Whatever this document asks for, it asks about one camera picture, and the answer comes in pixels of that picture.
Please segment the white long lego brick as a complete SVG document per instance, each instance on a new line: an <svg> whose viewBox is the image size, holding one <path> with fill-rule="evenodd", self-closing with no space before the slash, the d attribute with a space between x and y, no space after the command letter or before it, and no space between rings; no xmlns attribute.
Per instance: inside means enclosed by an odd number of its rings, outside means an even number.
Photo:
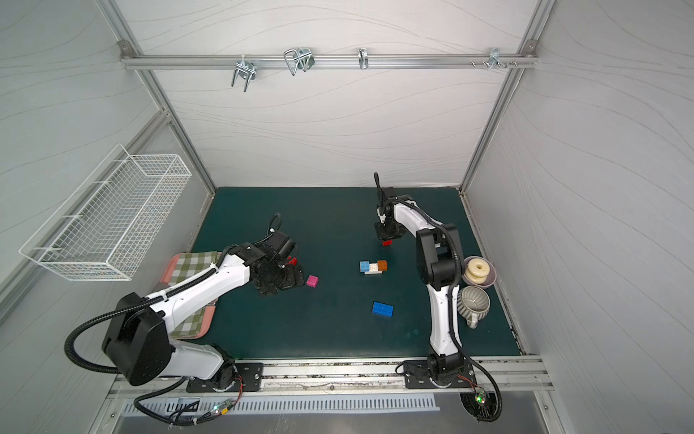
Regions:
<svg viewBox="0 0 694 434"><path fill-rule="evenodd" d="M377 275L381 274L382 270L379 269L379 266L377 263L369 263L367 268L365 269L364 274L365 275Z"/></svg>

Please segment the dark blue long lego brick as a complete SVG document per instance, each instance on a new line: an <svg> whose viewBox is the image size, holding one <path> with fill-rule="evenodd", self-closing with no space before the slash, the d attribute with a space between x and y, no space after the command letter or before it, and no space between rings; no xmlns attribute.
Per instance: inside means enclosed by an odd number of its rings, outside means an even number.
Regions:
<svg viewBox="0 0 694 434"><path fill-rule="evenodd" d="M392 318L394 315L394 307L374 301L372 304L372 314L375 316L382 316L383 318Z"/></svg>

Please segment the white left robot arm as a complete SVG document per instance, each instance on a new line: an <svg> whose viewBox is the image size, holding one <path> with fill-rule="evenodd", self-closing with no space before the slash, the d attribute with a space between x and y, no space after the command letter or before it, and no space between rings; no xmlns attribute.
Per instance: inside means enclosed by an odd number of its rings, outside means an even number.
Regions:
<svg viewBox="0 0 694 434"><path fill-rule="evenodd" d="M119 300L102 350L128 382L141 386L159 377L193 377L217 392L234 385L234 359L212 345L172 338L193 313L222 295L252 284L272 295L303 286L303 269L290 254L294 241L274 231L255 243L227 248L205 271L147 297L130 293Z"/></svg>

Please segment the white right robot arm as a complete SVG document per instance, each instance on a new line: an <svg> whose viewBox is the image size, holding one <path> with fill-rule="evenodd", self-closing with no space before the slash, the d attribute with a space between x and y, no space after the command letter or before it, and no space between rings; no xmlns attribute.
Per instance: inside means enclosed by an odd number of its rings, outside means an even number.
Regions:
<svg viewBox="0 0 694 434"><path fill-rule="evenodd" d="M457 228L424 212L408 195L377 187L377 237L383 242L411 234L416 240L417 274L428 290L431 334L428 372L443 384L464 366L455 302L462 283L462 249Z"/></svg>

